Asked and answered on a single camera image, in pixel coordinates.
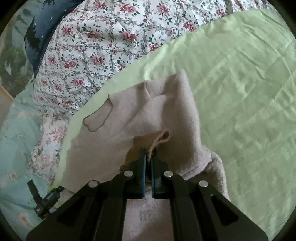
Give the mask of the beige fuzzy sweater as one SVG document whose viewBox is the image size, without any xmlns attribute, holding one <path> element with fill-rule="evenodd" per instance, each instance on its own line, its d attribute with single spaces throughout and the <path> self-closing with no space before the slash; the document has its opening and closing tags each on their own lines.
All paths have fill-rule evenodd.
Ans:
<svg viewBox="0 0 296 241">
<path fill-rule="evenodd" d="M 205 180 L 228 197 L 221 158 L 201 142 L 200 122 L 184 71 L 141 82 L 107 97 L 85 117 L 67 152 L 61 185 L 77 192 L 92 180 L 110 181 L 145 150 L 156 152 L 185 180 Z"/>
</svg>

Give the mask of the teal floral pillow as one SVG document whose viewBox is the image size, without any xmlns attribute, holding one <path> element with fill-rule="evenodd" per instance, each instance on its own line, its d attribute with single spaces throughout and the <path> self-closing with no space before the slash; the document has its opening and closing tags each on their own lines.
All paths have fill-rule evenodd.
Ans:
<svg viewBox="0 0 296 241">
<path fill-rule="evenodd" d="M 48 193 L 48 182 L 28 169 L 32 150 L 41 137 L 41 114 L 33 102 L 33 84 L 19 93 L 1 127 L 1 212 L 21 240 L 41 219 L 27 186 L 34 181 L 39 194 Z"/>
</svg>

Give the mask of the green landscape headboard panel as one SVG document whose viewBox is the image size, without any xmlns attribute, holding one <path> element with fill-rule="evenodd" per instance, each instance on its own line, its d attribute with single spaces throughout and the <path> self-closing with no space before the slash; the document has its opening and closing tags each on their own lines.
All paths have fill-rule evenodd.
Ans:
<svg viewBox="0 0 296 241">
<path fill-rule="evenodd" d="M 15 1 L 17 9 L 10 20 L 1 24 L 1 86 L 15 97 L 33 77 L 33 66 L 27 59 L 25 35 L 43 1 Z"/>
</svg>

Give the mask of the light green bed sheet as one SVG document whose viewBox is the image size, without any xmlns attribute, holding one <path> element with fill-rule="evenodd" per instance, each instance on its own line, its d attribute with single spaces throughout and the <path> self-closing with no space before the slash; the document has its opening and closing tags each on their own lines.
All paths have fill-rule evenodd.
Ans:
<svg viewBox="0 0 296 241">
<path fill-rule="evenodd" d="M 224 164 L 231 201 L 274 239 L 295 208 L 295 38 L 274 9 L 212 21 L 116 73 L 71 118 L 54 185 L 82 119 L 108 94 L 180 70 L 197 105 L 202 143 Z"/>
</svg>

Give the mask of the floral rose quilt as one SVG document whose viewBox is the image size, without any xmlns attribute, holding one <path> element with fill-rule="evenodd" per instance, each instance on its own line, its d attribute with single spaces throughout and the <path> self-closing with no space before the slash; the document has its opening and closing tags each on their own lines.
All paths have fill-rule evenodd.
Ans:
<svg viewBox="0 0 296 241">
<path fill-rule="evenodd" d="M 82 1 L 57 26 L 33 80 L 42 137 L 30 171 L 54 182 L 69 118 L 116 73 L 161 45 L 268 1 Z"/>
</svg>

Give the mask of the dark blue starry pillow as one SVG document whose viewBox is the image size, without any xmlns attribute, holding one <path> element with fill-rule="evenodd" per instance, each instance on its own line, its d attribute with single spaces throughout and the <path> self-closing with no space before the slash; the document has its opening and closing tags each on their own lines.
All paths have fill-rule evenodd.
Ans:
<svg viewBox="0 0 296 241">
<path fill-rule="evenodd" d="M 24 38 L 27 59 L 33 66 L 34 77 L 37 76 L 43 56 L 57 26 L 81 3 L 81 0 L 43 2 L 41 10 L 33 18 Z"/>
</svg>

